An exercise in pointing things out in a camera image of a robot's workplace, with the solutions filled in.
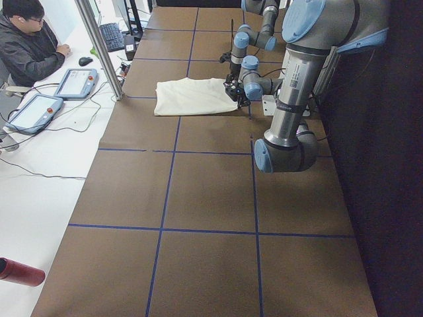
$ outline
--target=red thermos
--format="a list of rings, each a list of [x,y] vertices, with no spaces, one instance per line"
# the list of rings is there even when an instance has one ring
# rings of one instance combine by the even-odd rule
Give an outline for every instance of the red thermos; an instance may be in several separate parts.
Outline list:
[[[28,286],[38,286],[45,278],[46,274],[41,269],[6,258],[0,258],[0,280]]]

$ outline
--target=white cloth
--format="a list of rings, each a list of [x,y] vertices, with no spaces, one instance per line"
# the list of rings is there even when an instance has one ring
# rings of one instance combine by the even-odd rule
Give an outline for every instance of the white cloth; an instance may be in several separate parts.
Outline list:
[[[189,116],[218,114],[237,109],[237,103],[225,93],[223,79],[194,80],[157,83],[155,116]]]

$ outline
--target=tablet screen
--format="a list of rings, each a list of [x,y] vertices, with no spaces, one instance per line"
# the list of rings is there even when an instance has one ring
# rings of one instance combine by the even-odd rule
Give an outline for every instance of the tablet screen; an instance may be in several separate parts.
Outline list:
[[[59,94],[60,95],[79,95],[83,92],[85,84],[87,83],[90,71],[74,69],[71,70],[63,83]]]
[[[20,129],[34,127],[37,121],[46,113],[47,109],[53,106],[57,101],[58,100],[55,98],[37,96],[30,104],[26,105],[23,110],[12,118],[10,124]]]

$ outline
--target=keyboard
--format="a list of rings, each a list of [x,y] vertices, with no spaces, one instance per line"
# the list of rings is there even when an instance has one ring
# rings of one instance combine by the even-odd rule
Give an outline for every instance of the keyboard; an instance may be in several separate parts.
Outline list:
[[[100,25],[100,32],[106,42],[108,52],[114,52],[125,48],[124,37],[117,23]]]

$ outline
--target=dark backdrop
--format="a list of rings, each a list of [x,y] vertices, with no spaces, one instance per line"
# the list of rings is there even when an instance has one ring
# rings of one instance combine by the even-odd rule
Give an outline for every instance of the dark backdrop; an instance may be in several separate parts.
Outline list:
[[[422,8],[391,1],[386,45],[342,57],[321,105],[380,317],[423,316]]]
[[[241,0],[157,0],[160,7],[241,8]]]

